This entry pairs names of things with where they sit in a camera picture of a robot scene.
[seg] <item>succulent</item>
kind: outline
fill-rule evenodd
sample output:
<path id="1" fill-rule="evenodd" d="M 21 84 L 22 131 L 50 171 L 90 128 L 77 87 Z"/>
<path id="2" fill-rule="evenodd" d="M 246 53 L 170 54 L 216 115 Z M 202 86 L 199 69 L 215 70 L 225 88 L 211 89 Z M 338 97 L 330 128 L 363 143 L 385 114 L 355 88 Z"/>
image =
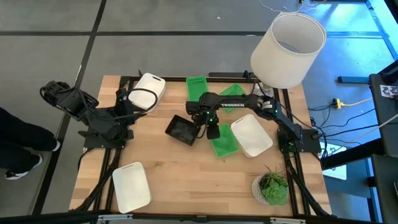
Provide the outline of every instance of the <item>succulent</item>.
<path id="1" fill-rule="evenodd" d="M 276 168 L 275 171 L 270 170 L 270 168 L 268 170 L 269 172 L 261 178 L 259 183 L 261 194 L 270 205 L 284 205 L 287 199 L 287 182 L 279 175 L 281 171 Z"/>
<path id="2" fill-rule="evenodd" d="M 274 182 L 261 191 L 270 205 L 284 205 L 287 199 L 287 188 Z"/>

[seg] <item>potted plant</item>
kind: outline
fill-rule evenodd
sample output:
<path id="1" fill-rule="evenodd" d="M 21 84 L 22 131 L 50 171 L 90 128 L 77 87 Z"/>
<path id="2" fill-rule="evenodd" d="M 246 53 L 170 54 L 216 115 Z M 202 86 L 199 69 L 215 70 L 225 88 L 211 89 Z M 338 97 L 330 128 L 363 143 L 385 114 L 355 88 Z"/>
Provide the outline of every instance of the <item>potted plant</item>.
<path id="1" fill-rule="evenodd" d="M 267 167 L 268 172 L 257 177 L 252 184 L 252 192 L 257 201 L 269 205 L 284 205 L 287 200 L 287 182 L 275 171 Z"/>

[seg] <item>black pants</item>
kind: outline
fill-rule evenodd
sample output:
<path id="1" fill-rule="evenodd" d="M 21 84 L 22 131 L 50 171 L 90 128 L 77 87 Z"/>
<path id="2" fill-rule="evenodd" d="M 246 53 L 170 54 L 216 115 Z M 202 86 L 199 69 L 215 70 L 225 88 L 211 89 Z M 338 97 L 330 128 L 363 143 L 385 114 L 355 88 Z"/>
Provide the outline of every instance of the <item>black pants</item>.
<path id="1" fill-rule="evenodd" d="M 47 129 L 21 121 L 0 108 L 0 169 L 26 172 L 37 163 L 37 156 L 24 147 L 37 151 L 55 149 L 57 140 Z"/>

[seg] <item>yellow cable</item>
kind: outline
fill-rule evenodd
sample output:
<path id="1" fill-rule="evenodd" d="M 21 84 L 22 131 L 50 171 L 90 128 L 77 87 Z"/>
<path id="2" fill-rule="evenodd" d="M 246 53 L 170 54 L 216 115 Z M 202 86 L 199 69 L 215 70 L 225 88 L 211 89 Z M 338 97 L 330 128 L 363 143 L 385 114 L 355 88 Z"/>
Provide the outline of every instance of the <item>yellow cable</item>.
<path id="1" fill-rule="evenodd" d="M 305 1 L 303 0 L 301 3 L 303 3 L 304 5 L 306 5 L 306 6 L 308 6 L 308 7 L 317 7 L 317 6 L 319 6 L 319 5 L 321 5 L 321 4 L 323 4 L 323 3 L 325 3 L 327 0 L 323 0 L 322 2 L 320 2 L 320 3 L 318 3 L 318 4 L 315 4 L 315 5 L 313 5 L 313 6 L 310 6 L 310 5 L 308 5 L 307 3 L 305 3 Z"/>
<path id="2" fill-rule="evenodd" d="M 354 106 L 354 105 L 358 105 L 358 104 L 360 104 L 360 103 L 363 103 L 363 102 L 366 102 L 366 101 L 368 101 L 368 100 L 370 100 L 371 99 L 371 97 L 370 98 L 368 98 L 368 99 L 366 99 L 366 100 L 362 100 L 362 101 L 359 101 L 359 102 L 356 102 L 356 103 L 352 103 L 352 104 L 344 104 L 343 102 L 341 102 L 341 106 Z"/>

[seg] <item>white pot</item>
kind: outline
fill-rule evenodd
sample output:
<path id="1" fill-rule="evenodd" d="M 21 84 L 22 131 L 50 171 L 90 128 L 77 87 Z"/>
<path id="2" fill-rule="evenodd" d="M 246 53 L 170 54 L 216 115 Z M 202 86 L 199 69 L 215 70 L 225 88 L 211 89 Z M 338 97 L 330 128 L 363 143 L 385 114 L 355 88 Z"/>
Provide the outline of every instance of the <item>white pot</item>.
<path id="1" fill-rule="evenodd" d="M 268 201 L 266 200 L 266 198 L 262 195 L 261 193 L 261 189 L 260 189 L 260 180 L 262 178 L 263 175 L 260 175 L 258 177 L 256 177 L 253 181 L 253 183 L 251 184 L 251 193 L 253 194 L 254 198 L 260 202 L 263 203 L 264 205 L 268 205 Z"/>

